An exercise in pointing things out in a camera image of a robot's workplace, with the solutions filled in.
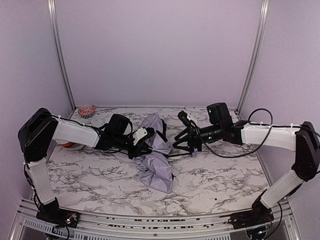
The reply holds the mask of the lavender folding umbrella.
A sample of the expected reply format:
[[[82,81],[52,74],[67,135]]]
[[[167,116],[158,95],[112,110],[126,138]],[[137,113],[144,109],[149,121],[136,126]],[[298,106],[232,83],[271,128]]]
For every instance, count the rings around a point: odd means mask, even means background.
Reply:
[[[154,135],[145,141],[151,153],[133,158],[139,170],[139,180],[146,187],[169,194],[172,192],[174,175],[166,158],[171,151],[167,144],[166,123],[158,114],[153,114],[145,117],[140,127],[152,128]]]

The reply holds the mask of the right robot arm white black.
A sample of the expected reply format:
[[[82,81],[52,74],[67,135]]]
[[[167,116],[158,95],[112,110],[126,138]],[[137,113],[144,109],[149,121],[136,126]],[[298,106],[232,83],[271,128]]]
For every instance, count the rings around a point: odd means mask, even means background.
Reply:
[[[206,109],[211,125],[203,128],[199,128],[185,111],[178,113],[186,128],[175,136],[172,145],[175,149],[200,152],[202,146],[223,140],[235,145],[277,147],[295,153],[291,169],[255,200],[253,212],[265,213],[319,174],[320,135],[311,122],[305,121],[300,125],[257,123],[249,119],[233,122],[224,102],[208,105]]]

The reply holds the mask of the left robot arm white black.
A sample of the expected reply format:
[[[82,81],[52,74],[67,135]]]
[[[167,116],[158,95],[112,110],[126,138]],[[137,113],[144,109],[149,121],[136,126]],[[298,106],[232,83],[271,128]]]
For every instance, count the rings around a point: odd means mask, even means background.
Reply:
[[[47,171],[46,158],[52,141],[80,144],[102,151],[117,148],[127,151],[130,159],[150,154],[152,148],[146,141],[156,134],[156,130],[140,127],[126,133],[127,128],[133,128],[133,124],[120,114],[113,114],[109,122],[95,127],[53,115],[46,108],[34,113],[18,131],[18,140],[27,169],[26,177],[34,190],[39,212],[49,215],[59,211]]]

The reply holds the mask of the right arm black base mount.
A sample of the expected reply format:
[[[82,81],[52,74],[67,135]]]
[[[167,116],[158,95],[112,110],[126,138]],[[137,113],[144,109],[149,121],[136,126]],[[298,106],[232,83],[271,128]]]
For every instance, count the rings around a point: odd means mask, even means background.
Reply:
[[[231,214],[227,222],[232,224],[233,228],[237,230],[264,223],[271,223],[273,220],[274,215],[271,211],[261,213],[253,210],[247,210]]]

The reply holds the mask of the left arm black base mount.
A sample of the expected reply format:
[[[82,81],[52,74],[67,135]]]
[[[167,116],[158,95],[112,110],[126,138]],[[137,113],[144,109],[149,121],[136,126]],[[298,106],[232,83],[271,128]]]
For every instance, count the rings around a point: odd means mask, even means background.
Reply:
[[[76,228],[79,222],[80,213],[65,209],[58,209],[55,212],[43,213],[37,212],[36,218],[48,223]]]

